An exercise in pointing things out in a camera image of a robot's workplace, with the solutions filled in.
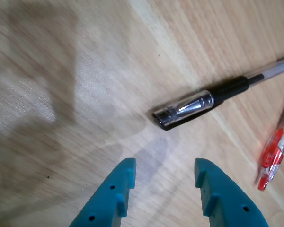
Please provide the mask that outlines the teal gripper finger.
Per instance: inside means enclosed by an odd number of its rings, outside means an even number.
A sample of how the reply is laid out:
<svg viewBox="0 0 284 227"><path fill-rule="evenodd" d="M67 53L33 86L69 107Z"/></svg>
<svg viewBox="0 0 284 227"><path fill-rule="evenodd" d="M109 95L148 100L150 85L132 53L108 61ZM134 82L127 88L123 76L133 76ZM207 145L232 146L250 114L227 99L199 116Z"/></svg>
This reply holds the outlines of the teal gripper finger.
<svg viewBox="0 0 284 227"><path fill-rule="evenodd" d="M71 227L119 227L127 216L130 190L135 187L136 159L122 160L94 192Z"/></svg>
<svg viewBox="0 0 284 227"><path fill-rule="evenodd" d="M195 160L195 186L200 189L203 215L211 227L267 227L263 214L245 192L216 164Z"/></svg>

